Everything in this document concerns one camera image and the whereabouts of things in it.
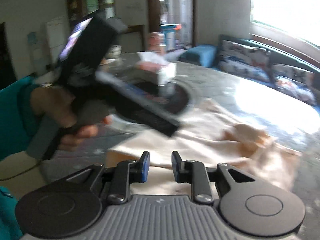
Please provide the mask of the person's left hand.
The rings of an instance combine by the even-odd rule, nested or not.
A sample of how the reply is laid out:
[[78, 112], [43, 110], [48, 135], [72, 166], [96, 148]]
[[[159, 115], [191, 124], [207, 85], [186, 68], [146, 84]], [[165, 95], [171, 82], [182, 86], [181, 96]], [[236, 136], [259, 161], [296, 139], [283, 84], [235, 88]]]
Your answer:
[[41, 122], [27, 148], [29, 155], [43, 156], [51, 144], [53, 151], [73, 151], [85, 139], [98, 134], [97, 121], [79, 126], [71, 133], [59, 133], [59, 129], [74, 127], [78, 122], [71, 108], [73, 101], [74, 96], [62, 88], [37, 87], [32, 91], [30, 103]]

